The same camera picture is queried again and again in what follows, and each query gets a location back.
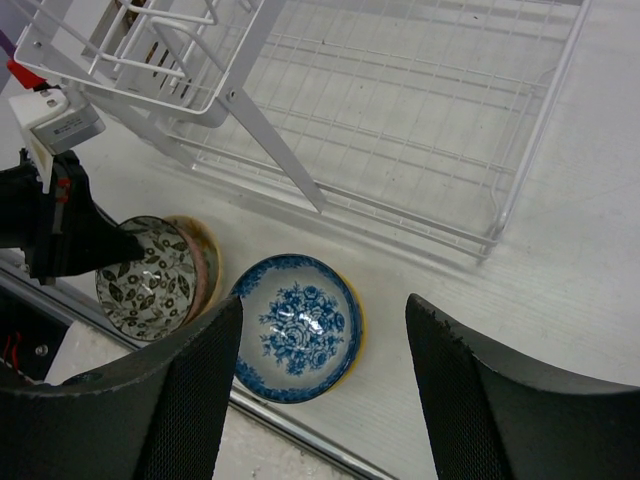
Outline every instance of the white table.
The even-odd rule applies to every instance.
[[[189,213],[208,222],[227,254],[229,285],[275,253],[339,265],[368,311],[367,351],[340,388],[283,409],[401,478],[435,478],[404,327],[411,292],[535,358],[640,385],[638,25],[637,1],[596,0],[513,221],[481,266],[399,258],[316,222],[278,216],[240,192],[194,182],[110,121],[76,152],[94,198],[117,220]],[[8,166],[20,142],[1,108]],[[70,283],[95,295],[91,276]],[[97,349],[112,348],[94,340]]]

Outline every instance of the metal strip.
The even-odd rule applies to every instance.
[[[102,314],[98,303],[74,287],[63,281],[58,281],[54,286],[41,287],[20,269],[22,263],[19,255],[0,251],[0,286],[69,325],[74,321],[87,323],[126,348],[137,350],[147,345],[146,342],[137,342],[118,332]],[[229,404],[275,434],[285,437],[296,446],[355,478],[396,478],[235,385]]]

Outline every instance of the plate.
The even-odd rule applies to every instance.
[[[96,271],[98,300],[111,323],[136,340],[162,338],[182,325],[196,291],[195,265],[178,229],[156,217],[135,217],[119,228],[145,250],[142,260]]]
[[[233,294],[244,323],[236,378],[273,402],[321,395],[354,364],[363,318],[349,286],[315,258],[267,258],[245,272]]]
[[[216,236],[211,229],[202,221],[194,217],[186,215],[172,215],[165,217],[165,220],[172,225],[180,228],[186,232],[204,254],[204,259],[207,262],[207,269],[209,273],[207,300],[204,308],[202,308],[200,315],[208,311],[213,307],[222,295],[222,255],[220,253],[220,245]]]

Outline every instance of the blue floral pattern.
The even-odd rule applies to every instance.
[[[274,356],[277,365],[286,360],[289,375],[320,370],[344,342],[336,335],[344,331],[344,316],[337,307],[335,297],[313,285],[294,282],[291,288],[280,288],[269,312],[259,318],[271,327],[270,334],[260,336],[263,356]]]
[[[302,267],[313,268],[338,288],[346,302],[341,311],[348,310],[348,318],[338,312],[338,301],[333,296],[313,285],[294,283],[293,286],[277,291],[277,298],[270,303],[268,312],[257,319],[245,319],[245,322],[258,321],[272,328],[272,333],[260,337],[262,354],[275,357],[278,365],[282,365],[286,373],[293,377],[321,370],[337,354],[340,343],[347,342],[346,352],[339,365],[327,372],[323,380],[314,386],[304,388],[271,388],[255,366],[247,364],[239,355],[236,364],[237,379],[253,393],[279,403],[305,402],[329,390],[349,370],[362,342],[362,312],[351,290],[334,270],[315,258],[296,254],[267,258],[247,270],[234,285],[232,293],[245,299],[260,285],[269,270]],[[311,307],[311,315],[307,315],[308,307]],[[351,333],[344,337],[341,333],[344,332],[347,322]],[[324,335],[315,333],[320,329],[324,330]],[[308,340],[309,347],[304,350],[297,348],[305,340]]]

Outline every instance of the dish drying rack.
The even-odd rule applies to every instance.
[[[31,21],[17,61],[197,175],[479,259],[511,217],[590,4],[11,2]]]

